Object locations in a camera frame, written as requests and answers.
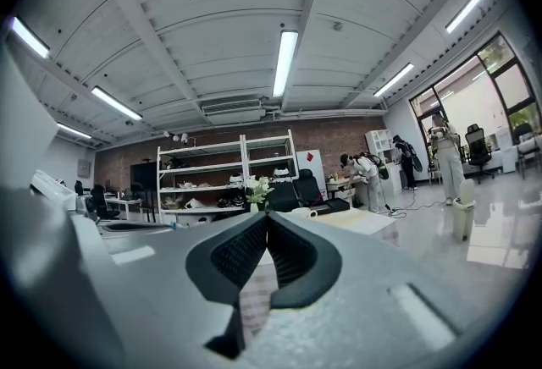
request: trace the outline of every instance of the potted plant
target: potted plant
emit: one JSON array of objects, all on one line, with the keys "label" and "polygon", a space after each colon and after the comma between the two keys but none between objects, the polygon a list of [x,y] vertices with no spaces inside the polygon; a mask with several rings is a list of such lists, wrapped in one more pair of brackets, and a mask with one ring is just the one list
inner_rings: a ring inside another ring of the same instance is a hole
[{"label": "potted plant", "polygon": [[269,178],[266,176],[261,176],[259,179],[256,179],[256,176],[252,175],[245,181],[245,187],[249,189],[247,193],[250,193],[246,195],[246,198],[251,204],[251,212],[260,211],[258,204],[263,204],[265,202],[265,196],[274,190],[269,187]]}]

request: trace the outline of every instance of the person in white clothing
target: person in white clothing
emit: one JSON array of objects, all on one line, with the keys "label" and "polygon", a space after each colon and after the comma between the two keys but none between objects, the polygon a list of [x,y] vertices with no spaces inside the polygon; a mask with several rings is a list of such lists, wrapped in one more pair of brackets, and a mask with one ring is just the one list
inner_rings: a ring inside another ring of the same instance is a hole
[{"label": "person in white clothing", "polygon": [[432,117],[434,127],[429,129],[433,155],[439,160],[444,183],[446,205],[451,205],[459,196],[459,184],[465,180],[459,155],[459,135],[453,125],[448,124],[440,113]]},{"label": "person in white clothing", "polygon": [[363,155],[349,156],[343,154],[340,156],[341,167],[351,167],[350,185],[354,182],[354,177],[360,174],[367,180],[369,194],[369,211],[379,211],[379,170],[376,165]]}]

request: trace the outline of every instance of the trash can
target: trash can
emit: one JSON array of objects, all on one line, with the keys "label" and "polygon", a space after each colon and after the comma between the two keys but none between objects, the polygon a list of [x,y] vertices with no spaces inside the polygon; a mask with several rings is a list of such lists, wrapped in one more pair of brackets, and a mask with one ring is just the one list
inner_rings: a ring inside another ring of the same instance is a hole
[{"label": "trash can", "polygon": [[458,242],[468,240],[473,230],[474,203],[474,182],[466,179],[459,186],[459,197],[453,203],[454,239]]}]

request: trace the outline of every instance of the black screen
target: black screen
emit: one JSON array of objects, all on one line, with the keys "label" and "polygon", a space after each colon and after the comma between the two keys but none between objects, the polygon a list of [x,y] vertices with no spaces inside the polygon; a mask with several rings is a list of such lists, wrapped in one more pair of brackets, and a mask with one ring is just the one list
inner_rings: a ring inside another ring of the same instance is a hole
[{"label": "black screen", "polygon": [[143,190],[156,189],[156,162],[145,162],[130,166],[130,182],[141,184]]}]

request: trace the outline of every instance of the black office chair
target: black office chair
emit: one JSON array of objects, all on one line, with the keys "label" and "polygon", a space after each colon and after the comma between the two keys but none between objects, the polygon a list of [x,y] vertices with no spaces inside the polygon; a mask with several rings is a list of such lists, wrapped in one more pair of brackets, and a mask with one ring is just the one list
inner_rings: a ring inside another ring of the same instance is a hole
[{"label": "black office chair", "polygon": [[[521,142],[519,137],[522,135],[533,134],[533,141],[531,145],[531,139]],[[534,154],[536,156],[535,163],[540,164],[540,169],[542,170],[542,161],[540,161],[540,147],[536,143],[536,137],[534,137],[533,127],[528,123],[519,124],[513,131],[514,143],[517,146],[517,162],[519,168],[522,170],[522,178],[525,179],[525,165],[529,154]]]},{"label": "black office chair", "polygon": [[269,186],[274,190],[268,193],[266,200],[273,211],[290,212],[299,207],[297,194],[291,182],[272,183]]},{"label": "black office chair", "polygon": [[105,197],[103,196],[104,192],[105,189],[101,185],[95,185],[91,190],[91,196],[92,200],[94,201],[98,217],[105,220],[111,220],[112,218],[116,218],[120,214],[120,211],[108,210],[108,204],[105,203]]},{"label": "black office chair", "polygon": [[83,196],[83,183],[79,180],[75,181],[75,193],[77,193],[77,196]]},{"label": "black office chair", "polygon": [[299,179],[294,181],[294,188],[299,202],[304,207],[311,207],[322,200],[322,193],[320,193],[316,178],[314,178],[310,169],[301,169],[299,171]]},{"label": "black office chair", "polygon": [[484,174],[489,175],[494,179],[495,176],[491,172],[484,170],[484,165],[491,160],[491,151],[485,144],[484,129],[479,128],[476,124],[469,125],[467,127],[465,139],[467,139],[468,149],[470,151],[468,164],[480,168],[478,173],[478,184],[482,184],[482,175]]}]

